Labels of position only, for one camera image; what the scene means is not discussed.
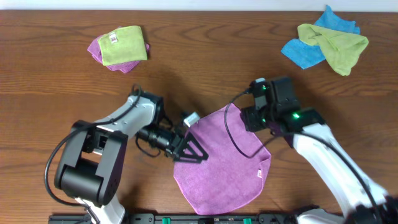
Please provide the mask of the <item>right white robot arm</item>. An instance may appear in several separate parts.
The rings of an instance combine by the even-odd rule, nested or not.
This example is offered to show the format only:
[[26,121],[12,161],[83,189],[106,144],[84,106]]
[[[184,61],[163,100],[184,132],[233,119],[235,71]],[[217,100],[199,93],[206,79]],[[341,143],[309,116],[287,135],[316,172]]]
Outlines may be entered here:
[[258,78],[245,93],[254,98],[254,106],[241,111],[246,130],[269,129],[267,144],[284,138],[315,169],[343,213],[311,208],[295,217],[297,223],[397,223],[397,198],[350,158],[319,112],[301,108],[290,78]]

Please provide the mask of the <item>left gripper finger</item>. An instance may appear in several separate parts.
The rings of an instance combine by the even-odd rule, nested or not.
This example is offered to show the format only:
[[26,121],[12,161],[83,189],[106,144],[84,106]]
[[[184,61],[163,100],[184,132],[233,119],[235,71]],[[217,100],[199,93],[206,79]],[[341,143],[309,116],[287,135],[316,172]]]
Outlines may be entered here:
[[193,163],[193,164],[200,164],[203,161],[208,159],[208,153],[199,148],[199,153],[194,150],[194,148],[188,146],[184,149],[179,149],[175,154],[173,161],[174,162],[183,162],[183,163]]
[[183,157],[208,157],[208,153],[191,132],[186,134],[183,142]]

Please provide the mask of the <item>crumpled green cloth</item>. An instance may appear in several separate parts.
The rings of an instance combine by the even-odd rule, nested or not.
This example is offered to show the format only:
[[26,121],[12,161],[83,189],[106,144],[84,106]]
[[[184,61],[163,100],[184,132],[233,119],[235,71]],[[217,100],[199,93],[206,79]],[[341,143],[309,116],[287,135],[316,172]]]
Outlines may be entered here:
[[341,76],[348,76],[368,46],[368,38],[324,27],[302,24],[297,27],[299,39],[307,45],[319,46],[329,66]]

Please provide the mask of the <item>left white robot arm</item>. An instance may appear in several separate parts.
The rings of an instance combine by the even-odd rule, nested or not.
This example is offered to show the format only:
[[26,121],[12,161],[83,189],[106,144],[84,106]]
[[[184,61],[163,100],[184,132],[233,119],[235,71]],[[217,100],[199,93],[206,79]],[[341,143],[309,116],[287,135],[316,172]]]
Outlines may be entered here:
[[148,142],[175,162],[208,159],[193,134],[160,127],[165,117],[162,97],[135,90],[109,116],[94,123],[75,122],[60,143],[64,150],[54,186],[85,207],[92,223],[124,223],[126,210],[116,192],[130,139]]

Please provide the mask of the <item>folded green cloth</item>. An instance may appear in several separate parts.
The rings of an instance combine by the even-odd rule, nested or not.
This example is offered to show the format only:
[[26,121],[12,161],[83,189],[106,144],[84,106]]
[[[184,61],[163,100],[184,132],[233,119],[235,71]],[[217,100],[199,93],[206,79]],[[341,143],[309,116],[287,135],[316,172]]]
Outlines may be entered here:
[[147,60],[147,49],[140,26],[117,28],[97,40],[104,66]]

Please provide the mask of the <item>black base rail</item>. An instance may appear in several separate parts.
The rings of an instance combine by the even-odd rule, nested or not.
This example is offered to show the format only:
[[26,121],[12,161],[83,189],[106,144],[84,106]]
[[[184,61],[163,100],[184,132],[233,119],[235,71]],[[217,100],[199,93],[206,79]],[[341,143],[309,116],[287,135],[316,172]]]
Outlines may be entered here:
[[154,215],[137,213],[122,219],[122,224],[298,224],[295,215]]

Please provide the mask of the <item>purple microfiber cloth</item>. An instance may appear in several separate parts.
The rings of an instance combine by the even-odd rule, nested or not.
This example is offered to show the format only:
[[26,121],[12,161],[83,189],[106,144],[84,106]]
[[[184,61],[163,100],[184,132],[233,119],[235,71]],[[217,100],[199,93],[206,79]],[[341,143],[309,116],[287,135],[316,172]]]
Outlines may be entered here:
[[198,215],[232,212],[264,189],[271,153],[246,131],[240,114],[237,106],[225,106],[188,130],[209,157],[200,164],[175,163],[174,179]]

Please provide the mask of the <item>crumpled blue cloth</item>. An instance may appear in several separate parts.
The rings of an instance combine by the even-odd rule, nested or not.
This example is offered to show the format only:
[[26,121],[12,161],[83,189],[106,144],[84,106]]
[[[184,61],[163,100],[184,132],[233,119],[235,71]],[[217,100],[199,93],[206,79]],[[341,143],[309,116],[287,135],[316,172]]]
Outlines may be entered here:
[[[360,28],[355,21],[347,21],[338,17],[328,5],[326,5],[324,13],[315,22],[315,25],[341,32],[360,34]],[[325,60],[319,46],[307,45],[299,39],[288,41],[283,46],[281,53],[303,70]]]

